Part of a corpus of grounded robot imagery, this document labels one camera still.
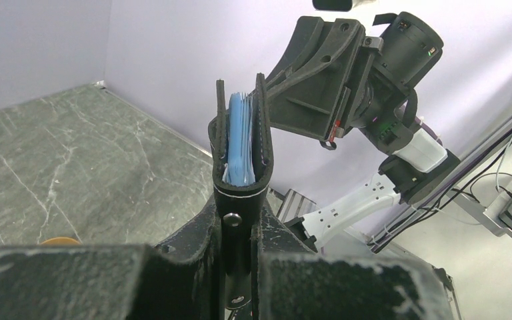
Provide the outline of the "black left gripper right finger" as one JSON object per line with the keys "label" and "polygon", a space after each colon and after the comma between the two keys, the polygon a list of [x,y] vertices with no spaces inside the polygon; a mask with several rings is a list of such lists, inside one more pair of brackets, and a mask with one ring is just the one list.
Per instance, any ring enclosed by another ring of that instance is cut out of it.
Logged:
{"label": "black left gripper right finger", "polygon": [[254,319],[452,319],[434,269],[419,260],[320,255],[262,201],[251,208]]}

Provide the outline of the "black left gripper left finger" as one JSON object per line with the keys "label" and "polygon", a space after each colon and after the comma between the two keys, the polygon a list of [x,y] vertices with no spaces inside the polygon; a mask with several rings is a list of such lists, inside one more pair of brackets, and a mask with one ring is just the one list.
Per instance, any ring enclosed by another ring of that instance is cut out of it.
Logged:
{"label": "black left gripper left finger", "polygon": [[0,319],[222,319],[214,199],[157,245],[0,247]]}

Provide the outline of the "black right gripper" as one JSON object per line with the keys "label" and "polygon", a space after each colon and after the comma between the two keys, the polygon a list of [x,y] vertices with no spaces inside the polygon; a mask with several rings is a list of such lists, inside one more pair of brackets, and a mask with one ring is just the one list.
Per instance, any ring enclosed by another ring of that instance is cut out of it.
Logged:
{"label": "black right gripper", "polygon": [[302,16],[277,65],[266,78],[271,126],[329,141],[340,127],[358,129],[391,155],[413,139],[415,86],[436,65],[444,42],[417,16],[376,15],[386,25],[365,40],[355,19]]}

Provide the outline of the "black leather card holder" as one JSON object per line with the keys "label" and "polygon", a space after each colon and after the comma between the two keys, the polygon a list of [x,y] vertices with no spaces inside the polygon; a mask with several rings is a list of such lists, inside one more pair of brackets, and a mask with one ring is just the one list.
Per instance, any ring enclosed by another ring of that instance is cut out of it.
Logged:
{"label": "black leather card holder", "polygon": [[213,190],[221,222],[224,306],[242,309],[252,300],[252,231],[263,210],[273,172],[265,76],[250,93],[225,95],[216,82],[217,114],[209,122]]}

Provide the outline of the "yellow oval tray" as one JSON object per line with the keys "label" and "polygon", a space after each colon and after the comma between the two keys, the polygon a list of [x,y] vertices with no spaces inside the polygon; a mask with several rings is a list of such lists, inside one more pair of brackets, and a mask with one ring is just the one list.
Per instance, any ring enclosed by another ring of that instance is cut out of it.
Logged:
{"label": "yellow oval tray", "polygon": [[81,242],[71,237],[54,237],[44,240],[40,245],[80,245]]}

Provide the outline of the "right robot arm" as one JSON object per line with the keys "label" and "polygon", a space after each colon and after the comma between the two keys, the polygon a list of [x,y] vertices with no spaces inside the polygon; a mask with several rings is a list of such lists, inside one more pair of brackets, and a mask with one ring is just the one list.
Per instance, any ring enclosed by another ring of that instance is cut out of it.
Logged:
{"label": "right robot arm", "polygon": [[360,189],[286,222],[314,251],[381,209],[425,198],[460,160],[417,116],[415,86],[443,54],[444,42],[408,12],[375,16],[370,37],[355,19],[298,19],[290,42],[266,79],[271,126],[318,140],[358,129],[386,159]]}

